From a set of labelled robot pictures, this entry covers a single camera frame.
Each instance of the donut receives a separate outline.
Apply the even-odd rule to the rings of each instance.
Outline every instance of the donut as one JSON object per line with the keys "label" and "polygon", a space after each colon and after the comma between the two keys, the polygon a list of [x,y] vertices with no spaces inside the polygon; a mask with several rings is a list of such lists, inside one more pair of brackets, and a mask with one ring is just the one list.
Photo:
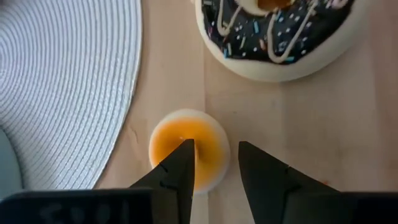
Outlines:
{"label": "donut", "polygon": [[149,160],[156,167],[184,140],[195,142],[194,194],[207,193],[223,179],[231,157],[228,138],[221,125],[208,114],[190,109],[168,114],[153,130]]}
{"label": "donut", "polygon": [[328,65],[353,43],[369,0],[195,0],[210,52],[234,73],[284,82]]}

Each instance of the round placemat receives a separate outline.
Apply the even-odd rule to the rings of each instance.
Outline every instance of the round placemat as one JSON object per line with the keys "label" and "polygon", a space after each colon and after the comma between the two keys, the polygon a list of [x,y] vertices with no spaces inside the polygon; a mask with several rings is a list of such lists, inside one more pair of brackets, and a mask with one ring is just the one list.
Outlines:
{"label": "round placemat", "polygon": [[0,128],[25,188],[94,187],[132,100],[141,30],[140,0],[0,1]]}

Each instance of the placemat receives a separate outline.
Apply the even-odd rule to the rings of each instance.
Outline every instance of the placemat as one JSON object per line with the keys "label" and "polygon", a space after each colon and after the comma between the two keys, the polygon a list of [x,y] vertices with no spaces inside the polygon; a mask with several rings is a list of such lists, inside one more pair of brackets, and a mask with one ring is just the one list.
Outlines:
{"label": "placemat", "polygon": [[141,30],[140,0],[0,1],[0,128],[25,188],[94,187],[133,97]]}

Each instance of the chocolate frosting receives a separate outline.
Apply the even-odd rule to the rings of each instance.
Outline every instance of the chocolate frosting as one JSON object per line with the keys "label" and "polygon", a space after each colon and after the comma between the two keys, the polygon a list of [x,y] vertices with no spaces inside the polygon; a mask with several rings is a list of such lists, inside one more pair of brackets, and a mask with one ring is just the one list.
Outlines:
{"label": "chocolate frosting", "polygon": [[[202,12],[206,32],[226,58],[273,62],[267,53],[267,29],[272,13],[255,16],[240,10],[226,37],[217,30],[217,17],[221,0],[202,0]],[[289,57],[282,65],[298,62],[320,44],[327,40],[345,21],[355,0],[349,0],[341,9],[333,9],[330,0],[319,0],[315,12],[310,16],[304,30],[299,35]],[[281,56],[293,36],[298,31],[310,7],[309,0],[296,0],[291,6],[277,12],[272,30],[273,46],[276,56]],[[238,8],[235,0],[224,0],[223,22],[229,23]]]}

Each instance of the sprinkle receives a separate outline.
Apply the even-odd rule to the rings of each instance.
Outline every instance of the sprinkle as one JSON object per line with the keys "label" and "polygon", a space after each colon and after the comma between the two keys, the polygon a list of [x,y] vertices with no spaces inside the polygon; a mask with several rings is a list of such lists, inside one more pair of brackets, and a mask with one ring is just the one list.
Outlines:
{"label": "sprinkle", "polygon": [[279,43],[279,44],[278,44],[278,51],[279,51],[279,52],[285,51],[286,46],[287,46],[287,42],[286,42],[286,41],[283,41],[283,42]]}
{"label": "sprinkle", "polygon": [[262,39],[259,39],[259,42],[261,50],[267,50],[266,43]]}
{"label": "sprinkle", "polygon": [[204,0],[203,4],[207,5],[207,6],[211,6],[213,3],[210,0]]}
{"label": "sprinkle", "polygon": [[257,21],[254,21],[253,26],[254,26],[254,32],[258,34],[259,33],[259,24],[257,23]]}
{"label": "sprinkle", "polygon": [[227,48],[228,48],[228,54],[232,55],[232,48],[230,43],[227,44]]}
{"label": "sprinkle", "polygon": [[241,46],[239,47],[239,49],[242,49],[242,48],[243,48],[243,45],[244,45],[245,40],[246,40],[246,37],[243,37],[243,38],[242,38],[242,42],[241,42]]}
{"label": "sprinkle", "polygon": [[294,57],[288,57],[285,61],[286,62],[293,62],[294,61]]}

